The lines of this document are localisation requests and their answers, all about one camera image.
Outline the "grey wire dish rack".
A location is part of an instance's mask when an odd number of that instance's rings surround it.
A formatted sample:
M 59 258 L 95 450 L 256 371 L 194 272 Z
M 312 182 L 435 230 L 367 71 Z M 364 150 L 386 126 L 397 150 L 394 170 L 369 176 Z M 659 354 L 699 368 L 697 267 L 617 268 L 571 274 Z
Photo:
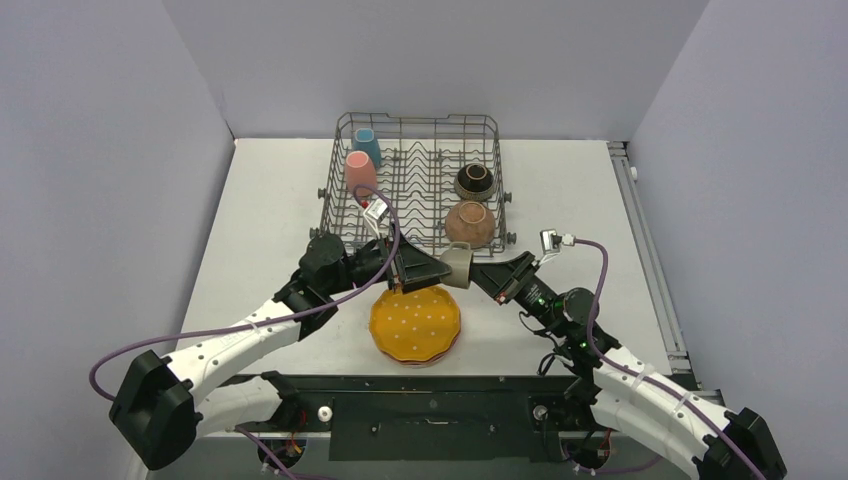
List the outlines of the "grey wire dish rack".
M 483 202 L 494 215 L 494 238 L 476 250 L 476 257 L 492 258 L 515 244 L 517 235 L 507 226 L 506 205 L 512 195 L 503 185 L 499 127 L 484 114 L 343 114 L 335 126 L 326 185 L 318 191 L 323 202 L 320 222 L 310 230 L 310 236 L 335 234 L 348 251 L 363 246 L 371 237 L 359 206 L 348 192 L 344 174 L 345 158 L 353 151 L 360 129 L 375 134 L 381 153 L 377 187 L 397 209 L 403 233 L 412 244 L 430 254 L 439 254 L 449 246 L 445 220 L 449 210 L 462 200 L 454 180 L 471 163 L 483 165 L 494 176 L 493 194 Z

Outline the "pink plate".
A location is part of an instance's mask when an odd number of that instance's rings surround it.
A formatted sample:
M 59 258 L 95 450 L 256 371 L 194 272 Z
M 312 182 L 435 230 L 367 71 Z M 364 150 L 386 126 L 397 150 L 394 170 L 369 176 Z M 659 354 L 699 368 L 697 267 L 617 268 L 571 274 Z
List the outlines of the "pink plate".
M 389 350 L 380 348 L 379 351 L 382 355 L 398 365 L 410 368 L 425 368 L 437 364 L 443 358 L 448 356 L 456 344 L 457 340 L 454 339 L 451 343 L 441 347 L 440 349 L 426 349 L 424 353 L 414 353 L 412 347 Z

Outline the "blue mug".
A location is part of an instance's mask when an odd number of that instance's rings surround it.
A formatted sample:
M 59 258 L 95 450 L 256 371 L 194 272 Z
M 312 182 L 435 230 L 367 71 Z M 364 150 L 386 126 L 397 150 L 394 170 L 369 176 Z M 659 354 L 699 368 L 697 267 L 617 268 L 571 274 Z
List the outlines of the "blue mug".
M 353 134 L 353 148 L 366 153 L 376 169 L 382 165 L 382 152 L 375 131 L 369 127 L 358 128 Z

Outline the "pink cup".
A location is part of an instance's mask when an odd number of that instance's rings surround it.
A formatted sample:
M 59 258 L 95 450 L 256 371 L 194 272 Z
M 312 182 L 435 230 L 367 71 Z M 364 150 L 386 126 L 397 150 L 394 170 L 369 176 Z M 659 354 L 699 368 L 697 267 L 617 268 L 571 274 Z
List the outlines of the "pink cup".
M 376 168 L 364 151 L 355 150 L 345 157 L 344 174 L 348 191 L 361 200 L 377 187 Z

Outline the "grey ceramic mug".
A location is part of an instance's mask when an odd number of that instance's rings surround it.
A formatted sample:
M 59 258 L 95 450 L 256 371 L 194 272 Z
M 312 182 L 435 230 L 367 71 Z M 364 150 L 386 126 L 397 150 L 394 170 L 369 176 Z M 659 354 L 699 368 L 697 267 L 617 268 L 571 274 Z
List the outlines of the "grey ceramic mug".
M 467 242 L 451 242 L 439 260 L 450 267 L 450 272 L 441 278 L 441 283 L 459 289 L 468 289 L 471 284 L 470 270 L 474 252 Z

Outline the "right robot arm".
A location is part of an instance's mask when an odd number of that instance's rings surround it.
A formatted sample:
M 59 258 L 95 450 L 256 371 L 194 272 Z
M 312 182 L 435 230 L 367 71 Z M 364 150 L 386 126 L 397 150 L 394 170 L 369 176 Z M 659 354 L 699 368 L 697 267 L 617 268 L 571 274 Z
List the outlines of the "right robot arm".
M 505 262 L 471 263 L 469 279 L 500 304 L 516 302 L 535 319 L 537 336 L 555 340 L 552 355 L 577 380 L 566 418 L 617 431 L 692 479 L 783 479 L 787 466 L 764 418 L 734 412 L 685 389 L 639 359 L 598 324 L 599 295 L 575 287 L 557 293 L 530 253 Z

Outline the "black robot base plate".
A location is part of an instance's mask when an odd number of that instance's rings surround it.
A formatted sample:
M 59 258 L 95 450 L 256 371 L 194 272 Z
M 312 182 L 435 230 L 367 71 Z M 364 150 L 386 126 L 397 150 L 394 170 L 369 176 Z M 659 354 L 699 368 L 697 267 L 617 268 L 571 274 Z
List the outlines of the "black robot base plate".
M 595 447 L 605 430 L 569 375 L 263 377 L 282 403 L 246 428 L 322 441 L 332 461 L 542 462 L 557 459 L 558 440 Z

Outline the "brown speckled cream bowl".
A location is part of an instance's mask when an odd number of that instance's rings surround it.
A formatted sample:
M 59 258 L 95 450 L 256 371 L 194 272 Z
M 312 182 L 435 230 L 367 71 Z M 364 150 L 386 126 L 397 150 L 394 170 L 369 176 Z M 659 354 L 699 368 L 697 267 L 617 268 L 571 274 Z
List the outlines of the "brown speckled cream bowl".
M 453 242 L 465 242 L 472 248 L 489 244 L 495 236 L 496 223 L 492 211 L 482 203 L 462 201 L 454 205 L 445 219 L 445 232 Z

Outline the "dark patterned cream bowl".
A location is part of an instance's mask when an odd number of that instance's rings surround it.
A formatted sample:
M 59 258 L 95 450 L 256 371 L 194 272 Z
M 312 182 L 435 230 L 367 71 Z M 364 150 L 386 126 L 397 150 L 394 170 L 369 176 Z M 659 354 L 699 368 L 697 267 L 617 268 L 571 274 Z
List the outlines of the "dark patterned cream bowl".
M 461 199 L 486 201 L 496 190 L 494 174 L 481 163 L 469 163 L 455 176 L 454 190 Z

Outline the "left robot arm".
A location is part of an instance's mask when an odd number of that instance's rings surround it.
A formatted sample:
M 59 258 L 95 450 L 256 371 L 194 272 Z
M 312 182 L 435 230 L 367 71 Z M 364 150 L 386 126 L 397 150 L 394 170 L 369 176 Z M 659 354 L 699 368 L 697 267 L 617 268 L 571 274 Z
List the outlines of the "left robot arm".
M 349 254 L 335 234 L 313 238 L 290 280 L 260 308 L 200 341 L 159 356 L 135 357 L 112 402 L 109 418 L 150 470 L 182 456 L 201 435 L 243 423 L 291 427 L 298 402 L 259 376 L 229 379 L 263 356 L 306 339 L 339 310 L 339 294 L 384 282 L 404 293 L 450 276 L 447 263 L 405 238 L 375 239 Z

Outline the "aluminium rail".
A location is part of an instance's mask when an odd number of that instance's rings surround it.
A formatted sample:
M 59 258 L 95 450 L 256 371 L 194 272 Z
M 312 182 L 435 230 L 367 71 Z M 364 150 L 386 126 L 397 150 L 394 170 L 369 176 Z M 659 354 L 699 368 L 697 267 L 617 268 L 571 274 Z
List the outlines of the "aluminium rail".
M 707 399 L 724 406 L 721 391 L 706 390 L 693 371 L 658 251 L 637 192 L 637 171 L 629 161 L 628 143 L 607 141 L 606 144 L 657 316 L 672 378 L 682 380 L 685 387 L 696 387 L 697 393 L 704 393 Z

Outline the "yellow polka dot plate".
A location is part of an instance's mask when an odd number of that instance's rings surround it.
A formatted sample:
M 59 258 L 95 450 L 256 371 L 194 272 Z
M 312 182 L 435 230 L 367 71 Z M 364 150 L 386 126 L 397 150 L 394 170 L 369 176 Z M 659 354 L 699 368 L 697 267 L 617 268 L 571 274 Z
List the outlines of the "yellow polka dot plate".
M 371 307 L 368 329 L 378 350 L 412 347 L 424 353 L 458 340 L 461 310 L 441 287 L 408 294 L 387 290 Z

